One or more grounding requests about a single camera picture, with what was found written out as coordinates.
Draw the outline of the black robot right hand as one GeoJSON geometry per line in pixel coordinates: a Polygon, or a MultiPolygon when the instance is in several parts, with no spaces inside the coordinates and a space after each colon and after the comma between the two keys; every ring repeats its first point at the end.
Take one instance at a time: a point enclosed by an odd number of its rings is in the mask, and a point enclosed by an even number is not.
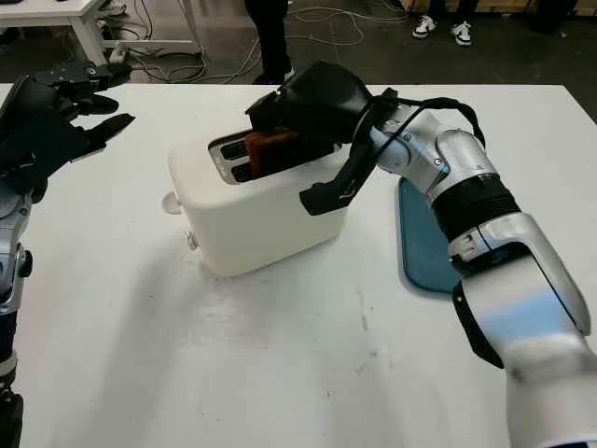
{"type": "Polygon", "coordinates": [[[321,158],[352,141],[372,94],[365,83],[337,63],[315,62],[249,106],[255,132],[286,129],[297,136],[294,156],[321,158]]]}

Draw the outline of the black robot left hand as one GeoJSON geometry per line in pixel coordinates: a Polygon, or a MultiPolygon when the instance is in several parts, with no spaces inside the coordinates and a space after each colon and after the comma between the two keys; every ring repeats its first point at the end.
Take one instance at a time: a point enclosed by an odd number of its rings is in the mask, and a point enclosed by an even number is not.
{"type": "Polygon", "coordinates": [[[101,93],[127,83],[131,73],[127,63],[75,61],[20,77],[1,105],[1,138],[6,139],[45,110],[59,113],[68,122],[80,116],[114,113],[118,102],[101,93]]]}

